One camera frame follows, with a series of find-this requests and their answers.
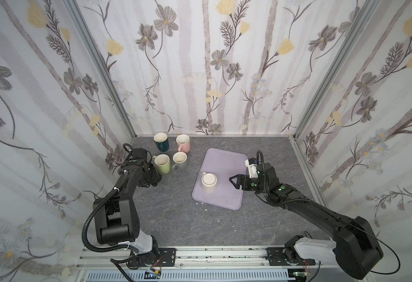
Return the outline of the light green mug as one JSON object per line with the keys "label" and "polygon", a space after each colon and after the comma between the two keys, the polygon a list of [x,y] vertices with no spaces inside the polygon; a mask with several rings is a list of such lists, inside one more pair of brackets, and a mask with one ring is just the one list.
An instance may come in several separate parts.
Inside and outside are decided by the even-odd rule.
{"label": "light green mug", "polygon": [[171,171],[170,157],[166,154],[153,156],[154,165],[160,174],[166,175]]}

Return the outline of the pink mug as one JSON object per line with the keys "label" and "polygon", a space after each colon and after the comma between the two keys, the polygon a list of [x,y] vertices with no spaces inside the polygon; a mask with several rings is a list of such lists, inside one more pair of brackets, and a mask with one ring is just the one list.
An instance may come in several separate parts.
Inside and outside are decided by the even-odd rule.
{"label": "pink mug", "polygon": [[186,134],[181,134],[178,135],[176,138],[176,142],[178,145],[178,151],[179,152],[184,152],[184,153],[189,153],[191,150],[191,144],[190,144],[190,137]]}

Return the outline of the dark teal mug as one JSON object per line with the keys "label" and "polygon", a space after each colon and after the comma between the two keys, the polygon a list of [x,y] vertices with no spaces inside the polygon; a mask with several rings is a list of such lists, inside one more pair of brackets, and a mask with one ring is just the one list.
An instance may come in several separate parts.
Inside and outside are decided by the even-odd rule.
{"label": "dark teal mug", "polygon": [[155,134],[154,142],[160,152],[166,152],[169,150],[168,135],[166,133],[161,132]]}

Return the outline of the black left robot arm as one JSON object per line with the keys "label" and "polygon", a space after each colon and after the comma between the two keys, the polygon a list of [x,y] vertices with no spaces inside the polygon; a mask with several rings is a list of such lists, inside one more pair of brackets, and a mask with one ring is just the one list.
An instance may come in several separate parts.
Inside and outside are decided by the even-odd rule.
{"label": "black left robot arm", "polygon": [[154,265],[161,258],[154,236],[140,228],[140,219],[133,196],[136,188],[156,187],[162,176],[153,164],[151,153],[125,143],[128,153],[118,170],[118,180],[112,190],[93,203],[93,211],[82,228],[84,246],[96,253],[120,249],[131,251],[129,259],[117,264]]}

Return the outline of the cream white mug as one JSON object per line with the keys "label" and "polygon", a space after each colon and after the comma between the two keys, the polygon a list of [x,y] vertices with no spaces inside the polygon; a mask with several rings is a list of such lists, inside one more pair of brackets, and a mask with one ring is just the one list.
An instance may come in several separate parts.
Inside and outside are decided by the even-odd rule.
{"label": "cream white mug", "polygon": [[201,186],[205,193],[213,193],[216,190],[217,182],[218,179],[213,173],[202,173]]}

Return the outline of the grey mug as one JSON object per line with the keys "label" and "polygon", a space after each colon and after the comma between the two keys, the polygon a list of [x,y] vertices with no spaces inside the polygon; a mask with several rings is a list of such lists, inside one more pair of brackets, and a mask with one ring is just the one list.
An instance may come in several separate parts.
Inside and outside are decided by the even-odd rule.
{"label": "grey mug", "polygon": [[188,166],[188,156],[184,152],[177,152],[173,155],[173,165],[174,170],[184,170]]}

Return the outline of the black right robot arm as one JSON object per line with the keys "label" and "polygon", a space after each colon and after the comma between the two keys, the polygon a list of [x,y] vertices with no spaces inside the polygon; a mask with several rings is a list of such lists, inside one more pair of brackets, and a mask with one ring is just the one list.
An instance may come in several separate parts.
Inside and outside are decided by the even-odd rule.
{"label": "black right robot arm", "polygon": [[275,169],[255,159],[248,174],[229,178],[235,189],[264,196],[265,203],[296,213],[324,231],[329,240],[297,235],[284,245],[282,258],[289,264],[318,260],[338,265],[349,276],[362,280],[383,258],[383,251],[367,220],[338,214],[307,198],[293,186],[281,183]]}

